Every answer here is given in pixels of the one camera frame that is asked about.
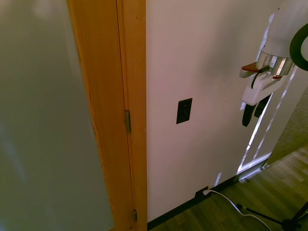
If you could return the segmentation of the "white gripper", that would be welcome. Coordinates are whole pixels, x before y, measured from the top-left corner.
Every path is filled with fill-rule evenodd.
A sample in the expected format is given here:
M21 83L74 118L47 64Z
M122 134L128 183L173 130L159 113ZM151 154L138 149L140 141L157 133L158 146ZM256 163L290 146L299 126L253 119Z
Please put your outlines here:
M258 103L254 116L260 118L267 106L271 94L282 86L282 77L264 74L252 78L246 85L242 101L246 103L242 118L242 125L247 127L255 110L255 104Z

